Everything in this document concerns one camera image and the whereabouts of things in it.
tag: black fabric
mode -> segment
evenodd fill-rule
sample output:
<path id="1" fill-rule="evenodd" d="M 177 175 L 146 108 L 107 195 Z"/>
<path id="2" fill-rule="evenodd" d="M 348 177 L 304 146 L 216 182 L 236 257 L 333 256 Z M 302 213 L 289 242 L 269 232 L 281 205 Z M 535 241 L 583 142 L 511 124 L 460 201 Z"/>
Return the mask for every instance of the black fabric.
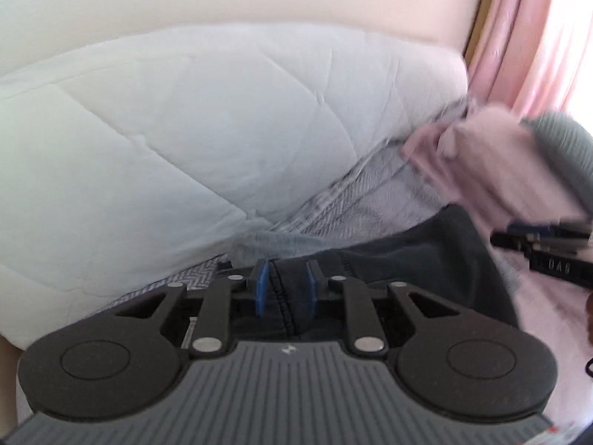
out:
<path id="1" fill-rule="evenodd" d="M 249 339 L 339 336 L 342 328 L 337 320 L 310 318 L 305 268 L 309 259 L 316 259 L 326 276 L 352 276 L 370 287 L 408 282 L 518 327 L 502 277 L 471 218 L 462 207 L 451 205 L 401 234 L 312 256 L 271 261 L 265 319 L 238 320 L 233 323 L 233 334 Z"/>

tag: pink blanket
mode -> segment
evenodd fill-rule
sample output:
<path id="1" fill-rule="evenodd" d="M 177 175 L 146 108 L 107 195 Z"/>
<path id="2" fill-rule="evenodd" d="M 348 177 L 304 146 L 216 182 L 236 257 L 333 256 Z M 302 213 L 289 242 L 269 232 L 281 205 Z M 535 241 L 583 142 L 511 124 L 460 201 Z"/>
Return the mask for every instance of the pink blanket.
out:
<path id="1" fill-rule="evenodd" d="M 402 153 L 442 197 L 467 209 L 486 240 L 493 228 L 514 218 L 537 223 L 585 216 L 539 154 L 530 130 L 501 106 L 484 107 L 453 125 L 420 127 Z M 521 327 L 545 342 L 558 362 L 559 380 L 546 415 L 557 425 L 593 421 L 593 380 L 585 374 L 593 357 L 585 311 L 588 293 L 531 273 L 519 255 L 507 257 L 520 270 L 514 300 Z"/>

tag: light blue fabric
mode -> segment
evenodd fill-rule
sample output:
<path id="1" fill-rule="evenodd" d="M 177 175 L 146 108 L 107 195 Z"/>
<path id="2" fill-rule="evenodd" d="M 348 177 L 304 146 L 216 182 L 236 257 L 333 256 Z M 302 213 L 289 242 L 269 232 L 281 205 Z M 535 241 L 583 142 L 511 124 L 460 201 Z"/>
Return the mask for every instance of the light blue fabric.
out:
<path id="1" fill-rule="evenodd" d="M 593 216 L 593 136 L 566 114 L 547 112 L 523 121 L 546 160 Z"/>

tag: pink fabric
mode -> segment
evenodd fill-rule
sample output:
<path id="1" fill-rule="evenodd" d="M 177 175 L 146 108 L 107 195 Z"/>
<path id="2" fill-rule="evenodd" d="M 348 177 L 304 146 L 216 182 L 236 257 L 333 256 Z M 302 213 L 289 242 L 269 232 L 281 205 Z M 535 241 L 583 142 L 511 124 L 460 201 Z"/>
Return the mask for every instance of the pink fabric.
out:
<path id="1" fill-rule="evenodd" d="M 420 127 L 402 154 L 445 200 L 467 209 L 486 240 L 491 230 L 514 218 L 545 222 L 585 216 L 540 156 L 531 133 L 501 106 L 487 106 L 451 126 Z M 548 344 L 558 361 L 559 380 L 546 415 L 557 425 L 591 422 L 593 380 L 585 374 L 585 364 L 593 357 L 585 311 L 588 294 L 531 273 L 521 256 L 508 256 L 520 269 L 521 286 L 514 298 L 521 326 Z"/>
<path id="2" fill-rule="evenodd" d="M 593 0 L 493 0 L 470 62 L 470 92 L 521 116 L 562 109 L 593 120 L 585 97 L 592 22 Z"/>

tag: silver screw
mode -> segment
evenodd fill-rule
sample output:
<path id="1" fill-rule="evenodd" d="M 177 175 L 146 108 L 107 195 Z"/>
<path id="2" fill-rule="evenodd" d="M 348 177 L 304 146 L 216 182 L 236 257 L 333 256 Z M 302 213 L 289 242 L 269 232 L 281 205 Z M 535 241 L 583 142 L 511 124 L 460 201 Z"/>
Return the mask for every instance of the silver screw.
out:
<path id="1" fill-rule="evenodd" d="M 222 348 L 222 341 L 220 341 L 218 338 L 206 336 L 194 340 L 192 347 L 196 351 L 200 351 L 202 353 L 214 353 L 215 351 L 219 351 Z"/>
<path id="2" fill-rule="evenodd" d="M 381 351 L 385 347 L 382 339 L 374 336 L 363 336 L 354 341 L 354 346 L 358 351 L 364 351 L 365 353 L 376 353 Z"/>

